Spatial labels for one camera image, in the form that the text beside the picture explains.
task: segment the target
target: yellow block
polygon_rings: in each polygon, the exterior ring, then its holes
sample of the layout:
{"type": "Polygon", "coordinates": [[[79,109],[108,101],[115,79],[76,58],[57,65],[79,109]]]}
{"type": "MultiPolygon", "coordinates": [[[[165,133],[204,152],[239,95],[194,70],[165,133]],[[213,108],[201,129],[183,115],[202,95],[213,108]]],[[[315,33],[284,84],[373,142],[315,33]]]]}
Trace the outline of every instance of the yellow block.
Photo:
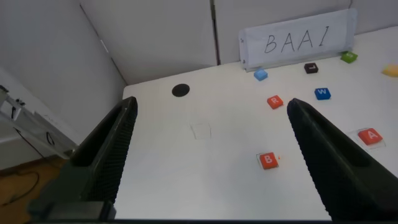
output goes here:
{"type": "Polygon", "coordinates": [[[390,77],[398,77],[398,65],[387,65],[381,73],[390,77]]]}

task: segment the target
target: cable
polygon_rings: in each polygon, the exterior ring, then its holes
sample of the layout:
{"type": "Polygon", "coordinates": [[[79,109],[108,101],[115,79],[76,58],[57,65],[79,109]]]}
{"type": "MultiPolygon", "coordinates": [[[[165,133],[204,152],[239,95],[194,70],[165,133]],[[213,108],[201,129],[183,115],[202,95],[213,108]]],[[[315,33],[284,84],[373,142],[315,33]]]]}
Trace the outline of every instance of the cable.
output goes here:
{"type": "Polygon", "coordinates": [[[55,167],[55,168],[57,168],[57,169],[61,169],[61,167],[52,164],[51,161],[49,161],[46,157],[44,157],[43,154],[41,154],[41,153],[39,152],[39,150],[37,150],[28,140],[26,140],[26,138],[25,138],[24,136],[22,136],[21,132],[20,132],[18,129],[16,129],[16,128],[14,128],[14,129],[17,131],[17,133],[19,134],[19,136],[20,136],[28,145],[30,145],[30,146],[32,147],[32,149],[34,149],[44,160],[47,161],[48,164],[50,164],[51,166],[53,166],[53,167],[55,167]]]}
{"type": "Polygon", "coordinates": [[[55,145],[55,142],[54,142],[54,140],[52,139],[52,137],[51,137],[51,135],[50,135],[49,132],[46,132],[46,133],[45,133],[45,137],[47,138],[47,142],[48,142],[50,145],[52,145],[52,146],[55,145]]]}
{"type": "Polygon", "coordinates": [[[40,181],[40,175],[39,175],[39,173],[36,172],[36,171],[29,171],[29,172],[26,172],[26,173],[23,173],[23,174],[21,174],[21,173],[19,173],[19,172],[16,172],[15,174],[18,175],[18,176],[20,176],[20,177],[25,176],[25,175],[29,175],[29,174],[35,174],[36,177],[37,177],[37,178],[36,178],[36,182],[35,182],[35,184],[34,184],[27,192],[23,193],[22,195],[20,195],[20,196],[18,196],[18,197],[11,198],[11,200],[10,200],[9,202],[6,202],[6,203],[2,204],[1,206],[9,205],[9,204],[11,204],[11,203],[13,203],[13,202],[16,202],[16,201],[18,201],[19,199],[25,197],[26,195],[28,195],[29,193],[31,193],[31,192],[33,191],[33,189],[35,189],[35,187],[37,186],[37,184],[38,184],[39,181],[40,181]]]}
{"type": "Polygon", "coordinates": [[[15,113],[15,110],[16,110],[17,108],[15,108],[15,107],[12,107],[12,110],[11,110],[11,119],[14,119],[14,113],[15,113]]]}

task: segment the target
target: green block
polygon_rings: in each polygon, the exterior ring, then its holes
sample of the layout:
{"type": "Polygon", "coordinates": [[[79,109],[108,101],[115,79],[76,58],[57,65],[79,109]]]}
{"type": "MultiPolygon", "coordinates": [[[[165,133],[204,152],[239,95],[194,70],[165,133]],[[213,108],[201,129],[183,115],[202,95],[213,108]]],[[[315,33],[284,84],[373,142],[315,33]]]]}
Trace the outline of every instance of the green block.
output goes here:
{"type": "Polygon", "coordinates": [[[352,52],[344,52],[340,59],[347,63],[351,63],[351,62],[355,61],[357,57],[358,57],[358,55],[356,55],[352,52]]]}

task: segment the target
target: blue block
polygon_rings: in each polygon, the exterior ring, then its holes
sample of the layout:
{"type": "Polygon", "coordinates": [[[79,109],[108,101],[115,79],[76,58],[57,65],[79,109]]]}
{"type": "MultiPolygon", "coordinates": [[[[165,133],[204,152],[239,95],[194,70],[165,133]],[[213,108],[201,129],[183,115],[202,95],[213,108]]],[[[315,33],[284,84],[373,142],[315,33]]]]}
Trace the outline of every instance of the blue block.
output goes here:
{"type": "Polygon", "coordinates": [[[331,95],[328,88],[317,88],[315,89],[315,96],[318,100],[329,100],[331,95]]]}
{"type": "Polygon", "coordinates": [[[264,79],[268,78],[268,73],[264,71],[264,69],[259,69],[254,72],[254,77],[257,78],[259,81],[263,81],[264,79]]]}

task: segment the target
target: letter b block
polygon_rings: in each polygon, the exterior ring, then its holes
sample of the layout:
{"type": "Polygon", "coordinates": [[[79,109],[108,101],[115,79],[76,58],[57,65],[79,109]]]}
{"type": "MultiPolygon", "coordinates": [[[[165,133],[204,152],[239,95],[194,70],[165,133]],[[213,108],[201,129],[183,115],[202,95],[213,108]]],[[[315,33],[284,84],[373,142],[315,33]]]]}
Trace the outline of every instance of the letter b block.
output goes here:
{"type": "Polygon", "coordinates": [[[273,152],[260,155],[260,161],[263,169],[271,169],[278,167],[278,161],[273,152]]]}

